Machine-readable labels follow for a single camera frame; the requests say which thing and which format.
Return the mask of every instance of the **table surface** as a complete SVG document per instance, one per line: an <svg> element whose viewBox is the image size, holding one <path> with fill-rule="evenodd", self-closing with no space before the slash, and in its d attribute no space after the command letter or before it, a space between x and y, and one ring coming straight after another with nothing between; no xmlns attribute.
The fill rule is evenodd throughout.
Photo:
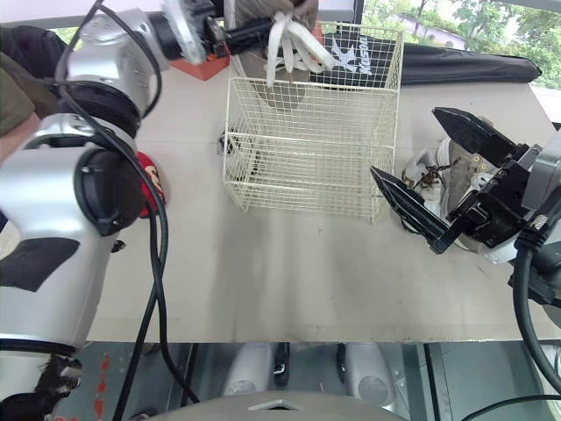
<svg viewBox="0 0 561 421"><path fill-rule="evenodd" d="M138 148L161 166L171 227L165 273L170 341L459 341L519 339L509 266L453 247L433 254L387 214L376 225L280 210L244 213L228 196L217 136L228 71L202 82L171 69ZM553 134L527 84L467 83L401 89L396 168L444 131L434 106L494 121L516 142ZM91 340L134 340L151 288L148 223L120 238ZM558 328L532 304L536 329ZM149 340L157 339L151 325Z"/></svg>

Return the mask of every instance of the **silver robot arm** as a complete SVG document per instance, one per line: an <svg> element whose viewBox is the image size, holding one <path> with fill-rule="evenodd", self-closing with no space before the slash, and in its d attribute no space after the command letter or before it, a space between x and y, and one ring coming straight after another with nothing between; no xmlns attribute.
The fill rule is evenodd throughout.
<svg viewBox="0 0 561 421"><path fill-rule="evenodd" d="M200 64L227 48L238 53L266 39L271 26L262 19L229 34L213 16L208 0L167 0L163 13L118 14L160 69L181 57ZM67 80L77 82L72 98L136 153L153 62L108 16L93 17L80 35L83 45L67 62ZM0 210L21 233L0 260L3 416L49 417L79 384L81 366L72 355L92 325L115 239L145 204L140 185L122 154L64 102L0 167Z"/></svg>

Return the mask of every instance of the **floor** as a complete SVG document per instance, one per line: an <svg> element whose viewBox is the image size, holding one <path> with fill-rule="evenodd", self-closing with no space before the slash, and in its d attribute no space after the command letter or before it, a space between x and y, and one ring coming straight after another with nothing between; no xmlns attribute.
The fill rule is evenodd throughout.
<svg viewBox="0 0 561 421"><path fill-rule="evenodd" d="M239 347L199 345L192 387L203 401L221 395ZM291 349L287 390L345 394L337 377L337 344L293 344ZM86 346L79 355L84 365L82 386L61 403L56 421L110 419L131 350L132 344L99 342ZM181 371L185 370L188 350L188 344L172 346ZM459 421L501 399L540 393L534 368L518 342L384 343L380 350L397 391L396 412L411 421ZM180 398L181 390L166 371L160 353L147 352L140 361L124 419L147 410L161 413L175 409ZM545 403L525 403L497 410L478 421L513 419L553 420Z"/></svg>

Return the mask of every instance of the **white shoelace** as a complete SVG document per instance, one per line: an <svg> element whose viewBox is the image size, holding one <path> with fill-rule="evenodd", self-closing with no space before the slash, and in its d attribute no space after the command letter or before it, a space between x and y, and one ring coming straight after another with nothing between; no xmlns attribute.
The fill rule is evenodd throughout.
<svg viewBox="0 0 561 421"><path fill-rule="evenodd" d="M331 70L337 65L337 60L308 31L308 28L292 20L291 13L284 14L277 11L273 20L267 51L266 86L273 86L279 64L283 64L289 73L292 73L295 68L322 73L325 68ZM283 56L278 57L281 46Z"/></svg>

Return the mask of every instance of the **person's arm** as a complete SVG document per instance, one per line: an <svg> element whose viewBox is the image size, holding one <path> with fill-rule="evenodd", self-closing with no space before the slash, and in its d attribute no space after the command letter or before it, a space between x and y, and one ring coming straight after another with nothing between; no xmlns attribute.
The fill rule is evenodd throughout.
<svg viewBox="0 0 561 421"><path fill-rule="evenodd" d="M34 111L24 91L0 68L0 165L37 129Z"/></svg>

